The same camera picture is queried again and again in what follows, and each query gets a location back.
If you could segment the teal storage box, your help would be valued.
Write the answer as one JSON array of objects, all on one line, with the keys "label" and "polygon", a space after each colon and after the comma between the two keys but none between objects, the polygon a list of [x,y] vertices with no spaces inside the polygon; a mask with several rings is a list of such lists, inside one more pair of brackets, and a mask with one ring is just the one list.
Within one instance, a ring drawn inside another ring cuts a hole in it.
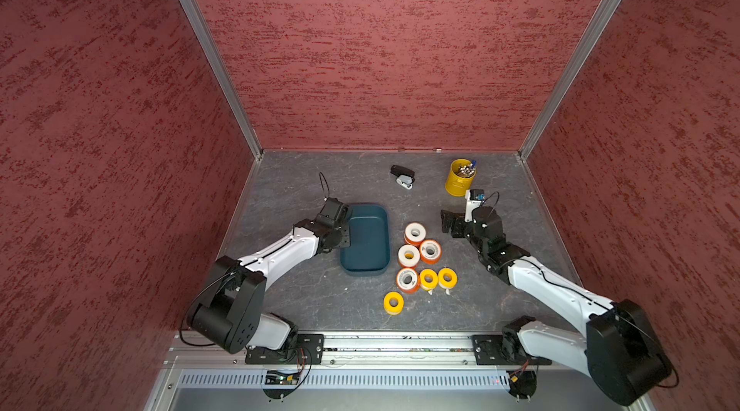
[{"label": "teal storage box", "polygon": [[340,249],[341,268],[356,277],[383,274],[391,260],[387,211],[376,204],[354,204],[350,212],[350,246]]}]

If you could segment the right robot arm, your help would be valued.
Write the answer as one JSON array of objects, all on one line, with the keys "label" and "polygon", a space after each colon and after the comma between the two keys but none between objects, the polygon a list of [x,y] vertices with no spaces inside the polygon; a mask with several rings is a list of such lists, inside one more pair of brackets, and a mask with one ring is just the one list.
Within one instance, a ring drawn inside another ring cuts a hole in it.
[{"label": "right robot arm", "polygon": [[533,394],[536,376],[528,368],[546,362],[588,376],[622,406],[678,376],[640,305],[587,291],[510,243],[494,208],[478,207],[470,214],[443,210],[441,231],[468,241],[487,272],[535,297],[570,324],[564,330],[522,316],[505,325],[491,347],[481,347],[481,353],[497,351],[501,360],[519,366],[510,373],[515,398]]}]

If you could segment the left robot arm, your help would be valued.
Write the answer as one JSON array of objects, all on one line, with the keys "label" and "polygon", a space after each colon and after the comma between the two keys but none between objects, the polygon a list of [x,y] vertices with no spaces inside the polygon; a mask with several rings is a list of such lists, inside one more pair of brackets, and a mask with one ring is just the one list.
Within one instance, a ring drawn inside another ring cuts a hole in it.
[{"label": "left robot arm", "polygon": [[185,316],[186,325],[228,353],[253,347],[291,354],[297,327],[263,312],[266,291],[298,264],[351,243],[352,208],[335,198],[325,200],[313,219],[293,225],[275,243],[238,259],[219,258]]}]

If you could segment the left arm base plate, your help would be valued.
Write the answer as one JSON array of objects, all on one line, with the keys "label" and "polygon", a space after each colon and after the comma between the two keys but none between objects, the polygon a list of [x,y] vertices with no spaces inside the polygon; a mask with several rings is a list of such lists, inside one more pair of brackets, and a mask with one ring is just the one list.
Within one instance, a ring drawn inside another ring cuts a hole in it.
[{"label": "left arm base plate", "polygon": [[323,334],[298,333],[290,337],[285,346],[278,350],[266,347],[249,347],[246,352],[247,365],[302,366],[320,365],[324,354]]}]

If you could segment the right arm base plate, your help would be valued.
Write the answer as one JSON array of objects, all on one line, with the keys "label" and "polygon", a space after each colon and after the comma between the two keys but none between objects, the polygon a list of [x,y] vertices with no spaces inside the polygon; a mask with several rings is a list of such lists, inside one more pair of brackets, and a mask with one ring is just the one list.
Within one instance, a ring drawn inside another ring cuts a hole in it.
[{"label": "right arm base plate", "polygon": [[526,362],[530,366],[552,365],[551,360],[526,353],[512,334],[473,335],[472,347],[478,366],[521,367]]}]

